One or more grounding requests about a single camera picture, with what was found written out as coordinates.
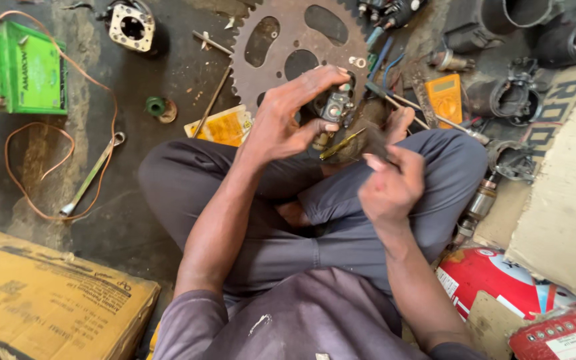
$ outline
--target green spool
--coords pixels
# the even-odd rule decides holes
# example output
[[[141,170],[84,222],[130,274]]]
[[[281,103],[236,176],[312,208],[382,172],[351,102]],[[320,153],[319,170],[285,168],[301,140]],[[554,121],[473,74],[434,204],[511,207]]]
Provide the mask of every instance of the green spool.
[[[146,100],[146,111],[152,116],[162,116],[166,112],[166,101],[159,96],[151,96]]]

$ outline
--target blue wire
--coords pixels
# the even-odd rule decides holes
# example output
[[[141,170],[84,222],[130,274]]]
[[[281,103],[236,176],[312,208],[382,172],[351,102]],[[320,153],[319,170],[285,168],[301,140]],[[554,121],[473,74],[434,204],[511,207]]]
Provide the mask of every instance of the blue wire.
[[[392,68],[393,66],[395,66],[401,59],[404,58],[405,53],[399,55],[399,57],[397,59],[395,59],[395,61],[391,62],[390,65],[388,65],[386,67],[386,71],[383,72],[383,87],[387,87],[388,85],[386,84],[386,78],[388,77],[388,71],[390,71],[390,68]]]

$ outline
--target rusty sprocket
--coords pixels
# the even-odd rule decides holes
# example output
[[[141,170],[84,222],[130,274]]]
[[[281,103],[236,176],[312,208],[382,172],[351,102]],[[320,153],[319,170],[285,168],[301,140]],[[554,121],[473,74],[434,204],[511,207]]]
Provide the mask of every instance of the rusty sprocket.
[[[306,10],[313,5],[331,11],[346,25],[348,41],[341,46],[333,45],[324,34],[306,25]],[[274,17],[279,22],[281,31],[268,48],[263,65],[255,68],[246,61],[244,54],[255,27],[265,17]],[[251,11],[250,17],[244,20],[244,25],[239,28],[239,35],[235,39],[233,54],[230,55],[233,86],[236,95],[241,98],[241,103],[246,105],[246,109],[253,117],[257,113],[257,98],[260,94],[287,82],[284,74],[286,59],[300,49],[314,54],[319,64],[325,61],[355,73],[357,80],[355,105],[357,105],[359,94],[363,92],[369,73],[366,61],[367,46],[357,19],[353,18],[350,10],[336,0],[264,0],[264,4],[257,5],[257,9]],[[351,63],[351,59],[363,61]],[[281,72],[281,78],[277,78],[277,72]]]

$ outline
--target multimeter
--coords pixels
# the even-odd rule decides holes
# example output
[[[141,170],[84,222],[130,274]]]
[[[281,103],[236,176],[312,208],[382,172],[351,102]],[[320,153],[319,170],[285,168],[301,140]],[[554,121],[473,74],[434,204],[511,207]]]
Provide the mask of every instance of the multimeter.
[[[444,117],[455,124],[463,121],[461,112],[461,80],[459,74],[444,76],[430,80],[426,83],[426,91],[430,104],[437,115]],[[452,126],[439,123],[443,129],[452,129]]]

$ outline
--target gray pants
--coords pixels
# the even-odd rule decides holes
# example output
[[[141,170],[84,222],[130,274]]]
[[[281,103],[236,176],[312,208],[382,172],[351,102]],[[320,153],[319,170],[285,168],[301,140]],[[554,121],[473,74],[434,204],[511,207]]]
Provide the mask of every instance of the gray pants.
[[[422,131],[398,145],[426,158],[426,191],[410,213],[410,223],[421,251],[432,262],[450,241],[455,221],[484,176],[486,152],[456,130]],[[180,139],[156,147],[141,164],[146,200],[182,250],[236,150]],[[245,241],[224,285],[230,300],[254,296],[292,274],[327,266],[361,275],[391,294],[383,246],[357,198],[372,169],[359,161],[324,179],[316,161],[287,159],[267,167],[250,209]],[[277,213],[275,204],[295,197],[313,225],[327,225],[324,235],[300,236]]]

